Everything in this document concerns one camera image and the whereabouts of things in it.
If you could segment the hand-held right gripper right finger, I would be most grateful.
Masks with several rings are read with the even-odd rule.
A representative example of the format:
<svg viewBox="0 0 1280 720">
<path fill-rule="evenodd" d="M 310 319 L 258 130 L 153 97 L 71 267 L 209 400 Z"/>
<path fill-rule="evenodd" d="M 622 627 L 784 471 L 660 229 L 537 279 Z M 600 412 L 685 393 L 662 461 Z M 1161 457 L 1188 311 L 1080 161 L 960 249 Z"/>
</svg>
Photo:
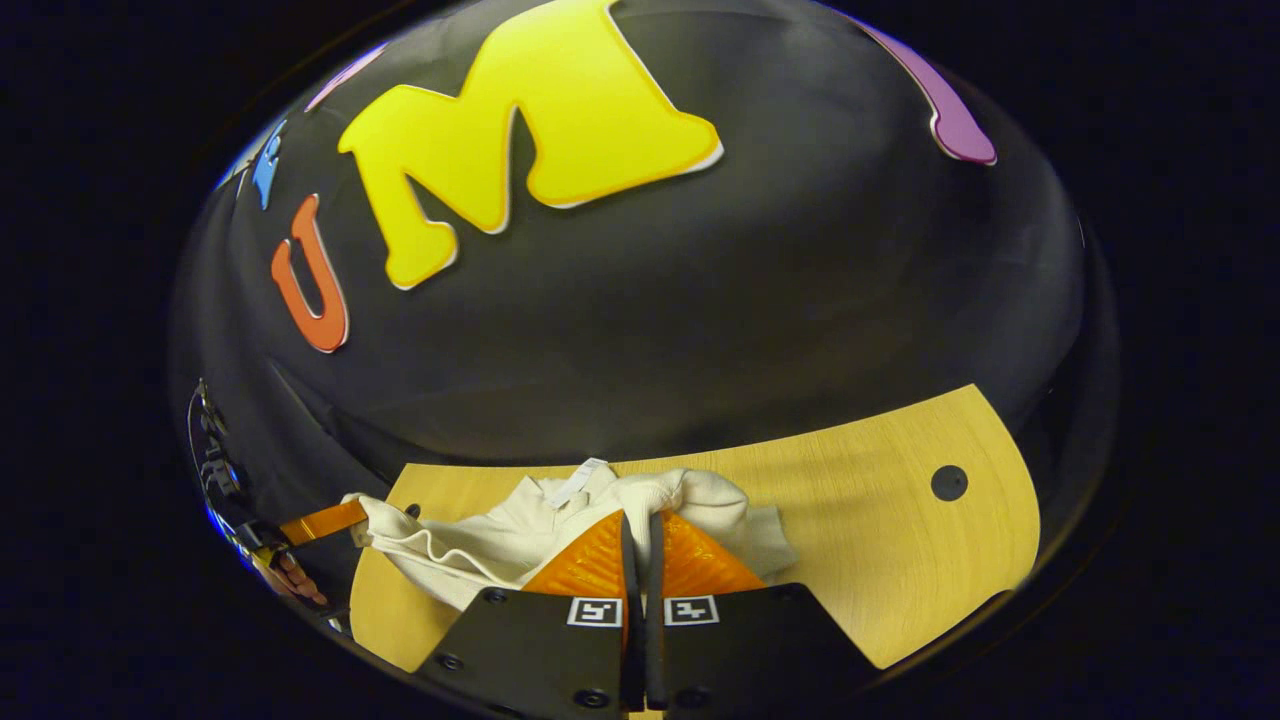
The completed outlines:
<svg viewBox="0 0 1280 720">
<path fill-rule="evenodd" d="M 808 587 L 764 584 L 673 512 L 649 527 L 649 708 L 667 719 L 824 719 L 872 687 L 872 662 Z"/>
</svg>

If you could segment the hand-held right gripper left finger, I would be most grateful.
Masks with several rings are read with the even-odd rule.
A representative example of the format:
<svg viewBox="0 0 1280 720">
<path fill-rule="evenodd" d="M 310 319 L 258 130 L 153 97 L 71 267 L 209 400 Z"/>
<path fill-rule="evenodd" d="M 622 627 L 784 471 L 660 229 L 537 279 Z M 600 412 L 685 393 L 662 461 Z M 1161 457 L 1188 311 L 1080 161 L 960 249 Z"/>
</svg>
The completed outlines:
<svg viewBox="0 0 1280 720">
<path fill-rule="evenodd" d="M 481 589 L 415 670 L 503 719 L 643 711 L 643 602 L 622 512 L 522 589 Z"/>
</svg>

